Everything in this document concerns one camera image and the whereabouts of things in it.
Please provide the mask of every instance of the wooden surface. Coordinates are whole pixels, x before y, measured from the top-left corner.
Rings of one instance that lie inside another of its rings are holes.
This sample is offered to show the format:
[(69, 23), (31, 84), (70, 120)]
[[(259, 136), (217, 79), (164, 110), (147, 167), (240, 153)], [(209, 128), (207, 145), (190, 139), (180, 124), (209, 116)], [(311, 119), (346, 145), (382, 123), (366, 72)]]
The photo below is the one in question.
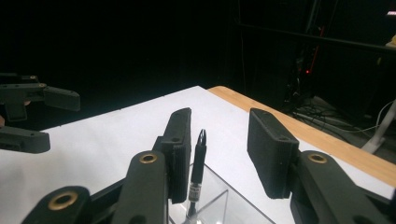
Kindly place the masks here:
[(308, 126), (299, 120), (293, 119), (273, 108), (263, 105), (255, 100), (246, 97), (236, 91), (230, 90), (226, 87), (217, 86), (209, 89), (210, 92), (218, 97), (236, 105), (247, 112), (251, 107), (266, 110), (280, 122), (296, 137), (304, 140), (314, 147), (318, 147), (326, 151), (330, 155), (343, 160), (363, 172), (372, 175), (385, 183), (396, 187), (396, 165), (388, 161), (384, 161), (377, 156), (374, 156), (366, 151), (345, 143), (337, 138), (332, 137), (324, 132), (321, 132), (311, 126)]

